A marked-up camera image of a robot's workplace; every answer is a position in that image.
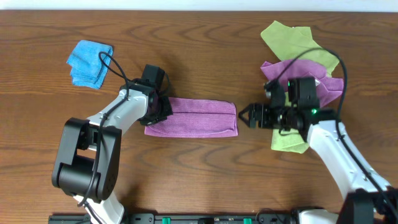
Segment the purple microfiber cloth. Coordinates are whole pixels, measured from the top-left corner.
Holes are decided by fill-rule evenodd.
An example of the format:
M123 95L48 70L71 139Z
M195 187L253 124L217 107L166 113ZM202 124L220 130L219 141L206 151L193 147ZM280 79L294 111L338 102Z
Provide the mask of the purple microfiber cloth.
M173 114L145 127L144 134L163 138L228 138L238 135L234 103L170 98Z

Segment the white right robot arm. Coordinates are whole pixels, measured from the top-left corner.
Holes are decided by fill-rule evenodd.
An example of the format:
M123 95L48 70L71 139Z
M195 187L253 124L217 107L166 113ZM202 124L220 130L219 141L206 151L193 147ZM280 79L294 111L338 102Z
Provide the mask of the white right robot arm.
M397 189L361 155L334 110L250 104L239 112L250 128L296 129L322 159L336 182L344 204L339 213L320 208L294 211L296 223L397 223Z

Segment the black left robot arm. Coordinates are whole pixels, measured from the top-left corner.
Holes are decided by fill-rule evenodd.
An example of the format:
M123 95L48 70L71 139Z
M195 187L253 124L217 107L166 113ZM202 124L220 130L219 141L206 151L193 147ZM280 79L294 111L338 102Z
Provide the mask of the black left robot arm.
M89 213L91 223L122 223L125 208L114 187L121 139L137 121L165 120L171 113L160 81L135 79L123 85L104 109L86 119L70 118L63 127L52 184Z

